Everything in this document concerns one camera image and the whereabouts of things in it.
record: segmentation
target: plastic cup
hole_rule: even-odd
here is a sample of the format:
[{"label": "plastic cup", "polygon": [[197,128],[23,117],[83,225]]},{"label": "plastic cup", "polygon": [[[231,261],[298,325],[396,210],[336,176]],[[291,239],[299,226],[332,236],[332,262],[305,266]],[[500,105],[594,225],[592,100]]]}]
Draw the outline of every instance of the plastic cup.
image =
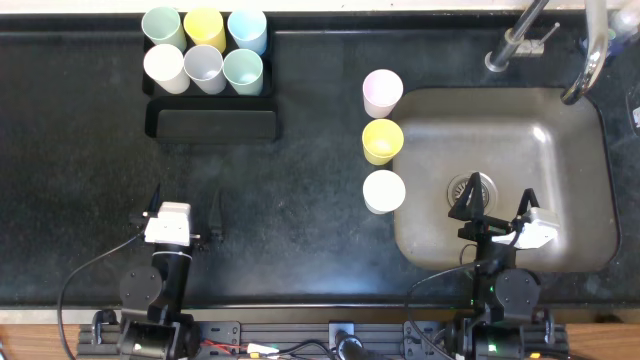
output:
[{"label": "plastic cup", "polygon": [[180,23],[180,14],[174,8],[157,7],[142,17],[142,31],[154,44],[169,44],[180,51],[187,48],[187,39]]},{"label": "plastic cup", "polygon": [[233,50],[224,59],[222,71],[239,95],[259,95],[262,91],[262,59],[255,52]]},{"label": "plastic cup", "polygon": [[400,77],[391,70],[376,70],[364,79],[362,95],[364,109],[372,118],[384,118],[402,97],[403,86]]},{"label": "plastic cup", "polygon": [[224,21],[214,8],[197,8],[184,17],[184,29],[196,45],[211,45],[223,53],[227,48]]},{"label": "plastic cup", "polygon": [[234,11],[227,27],[241,49],[253,50],[258,55],[267,50],[267,17],[262,11]]},{"label": "plastic cup", "polygon": [[373,165],[388,163],[400,152],[403,144],[402,129],[391,120],[373,120],[362,131],[364,157]]},{"label": "plastic cup", "polygon": [[144,71],[171,94],[181,94],[189,87],[182,52],[173,45],[160,44],[147,51]]},{"label": "plastic cup", "polygon": [[211,45],[197,45],[184,55],[184,71],[191,80],[210,95],[215,95],[227,86],[222,74],[222,54]]},{"label": "plastic cup", "polygon": [[393,171],[374,171],[362,185],[364,203],[374,214],[382,215],[402,205],[406,195],[404,182]]}]

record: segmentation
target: sink basin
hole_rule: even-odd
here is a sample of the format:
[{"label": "sink basin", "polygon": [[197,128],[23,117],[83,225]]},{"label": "sink basin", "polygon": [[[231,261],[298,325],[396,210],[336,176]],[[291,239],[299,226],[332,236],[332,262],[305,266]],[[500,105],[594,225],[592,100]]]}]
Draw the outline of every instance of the sink basin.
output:
[{"label": "sink basin", "polygon": [[[595,271],[618,249],[618,226],[598,111],[586,99],[562,104],[560,89],[422,89],[402,98],[393,119],[405,143],[393,160],[407,196],[395,211],[402,253],[427,269],[459,264],[463,222],[447,212],[468,176],[483,176],[485,213],[514,218],[533,188],[557,213],[559,236],[518,251],[518,267]],[[464,261],[472,261],[469,247]]]}]

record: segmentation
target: wooden floor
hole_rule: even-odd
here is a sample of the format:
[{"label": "wooden floor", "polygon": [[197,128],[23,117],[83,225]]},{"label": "wooden floor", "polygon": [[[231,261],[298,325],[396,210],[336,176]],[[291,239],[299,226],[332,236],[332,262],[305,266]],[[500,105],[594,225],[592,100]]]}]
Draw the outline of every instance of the wooden floor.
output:
[{"label": "wooden floor", "polygon": [[[593,360],[640,359],[640,325],[575,324],[567,326],[572,352]],[[65,326],[71,349],[78,325]],[[67,359],[55,325],[0,325],[7,360]]]}]

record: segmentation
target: chrome faucet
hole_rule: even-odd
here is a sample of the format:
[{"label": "chrome faucet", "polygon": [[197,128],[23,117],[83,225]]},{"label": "chrome faucet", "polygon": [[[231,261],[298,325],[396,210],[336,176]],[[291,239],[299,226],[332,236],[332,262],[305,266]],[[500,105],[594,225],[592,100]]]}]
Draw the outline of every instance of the chrome faucet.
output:
[{"label": "chrome faucet", "polygon": [[[525,33],[548,2],[549,0],[534,0],[516,25],[504,33],[504,37],[501,39],[496,51],[492,51],[485,56],[485,65],[489,70],[494,72],[506,70],[509,65],[509,59],[517,55],[519,49],[524,45]],[[562,93],[561,100],[567,105],[575,104],[596,82],[607,57],[607,47],[609,46],[606,1],[585,0],[584,5],[587,16],[589,47],[582,72],[578,75],[573,85]],[[557,29],[557,24],[536,46],[543,46],[544,40],[548,39],[555,29]],[[541,51],[532,52],[532,55],[541,55],[541,53]]]}]

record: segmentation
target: pink cup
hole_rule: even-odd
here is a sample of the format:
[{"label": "pink cup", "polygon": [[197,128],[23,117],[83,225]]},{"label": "pink cup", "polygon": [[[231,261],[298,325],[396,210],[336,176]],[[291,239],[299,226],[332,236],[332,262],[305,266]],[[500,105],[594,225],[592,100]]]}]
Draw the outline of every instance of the pink cup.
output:
[{"label": "pink cup", "polygon": [[375,119],[386,117],[402,97],[402,91],[402,80],[393,71],[380,69],[370,73],[362,84],[365,111]]}]

